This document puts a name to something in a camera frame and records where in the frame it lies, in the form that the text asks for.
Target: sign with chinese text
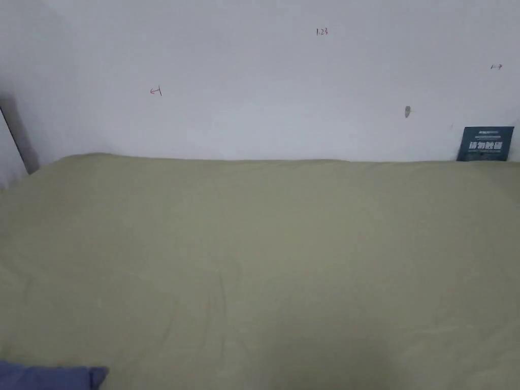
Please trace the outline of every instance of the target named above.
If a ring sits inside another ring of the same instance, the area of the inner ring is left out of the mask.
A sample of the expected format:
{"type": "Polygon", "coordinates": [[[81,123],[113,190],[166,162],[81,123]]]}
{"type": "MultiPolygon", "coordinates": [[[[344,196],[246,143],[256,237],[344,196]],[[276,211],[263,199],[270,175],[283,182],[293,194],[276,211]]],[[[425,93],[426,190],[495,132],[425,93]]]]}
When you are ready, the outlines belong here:
{"type": "Polygon", "coordinates": [[[514,126],[466,127],[457,161],[507,161],[514,126]]]}

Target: mattress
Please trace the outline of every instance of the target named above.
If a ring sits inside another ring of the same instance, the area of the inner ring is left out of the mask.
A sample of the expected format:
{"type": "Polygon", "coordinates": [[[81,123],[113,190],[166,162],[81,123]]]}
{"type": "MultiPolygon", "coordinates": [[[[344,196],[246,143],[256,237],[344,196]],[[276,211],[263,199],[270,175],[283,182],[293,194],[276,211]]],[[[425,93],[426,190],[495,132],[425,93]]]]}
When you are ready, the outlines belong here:
{"type": "Polygon", "coordinates": [[[105,390],[520,388],[520,164],[62,159],[0,193],[0,359],[105,390]]]}

